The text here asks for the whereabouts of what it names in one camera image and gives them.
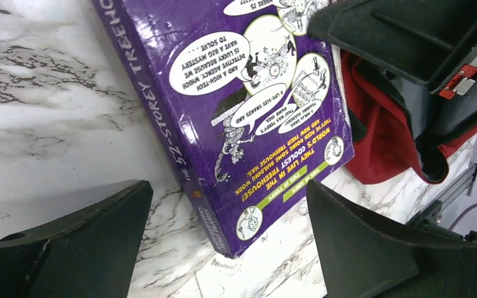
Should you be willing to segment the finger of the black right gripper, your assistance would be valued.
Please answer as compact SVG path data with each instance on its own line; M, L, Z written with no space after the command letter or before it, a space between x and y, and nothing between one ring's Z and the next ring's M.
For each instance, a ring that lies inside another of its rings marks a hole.
M477 88L477 1L337 1L308 34L426 88Z

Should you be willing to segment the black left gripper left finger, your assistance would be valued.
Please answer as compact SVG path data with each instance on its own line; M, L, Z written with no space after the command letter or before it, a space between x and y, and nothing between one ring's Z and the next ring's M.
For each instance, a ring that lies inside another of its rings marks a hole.
M0 297L126 297L152 203L148 181L0 239Z

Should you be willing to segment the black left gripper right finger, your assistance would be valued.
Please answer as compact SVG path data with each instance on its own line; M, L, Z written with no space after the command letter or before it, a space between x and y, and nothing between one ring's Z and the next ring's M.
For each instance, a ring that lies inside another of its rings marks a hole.
M476 231L402 224L313 180L306 199L328 297L477 297Z

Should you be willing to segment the red student backpack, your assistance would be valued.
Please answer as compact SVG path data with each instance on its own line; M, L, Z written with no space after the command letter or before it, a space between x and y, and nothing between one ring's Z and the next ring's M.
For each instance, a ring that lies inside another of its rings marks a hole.
M349 172L363 184L408 169L443 182L448 157L477 133L477 91L448 100L345 50L340 57L355 149Z

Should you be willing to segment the purple comic book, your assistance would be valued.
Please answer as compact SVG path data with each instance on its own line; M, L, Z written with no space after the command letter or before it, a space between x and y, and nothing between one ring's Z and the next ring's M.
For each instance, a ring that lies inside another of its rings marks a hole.
M94 1L216 252L237 258L354 156L327 1Z

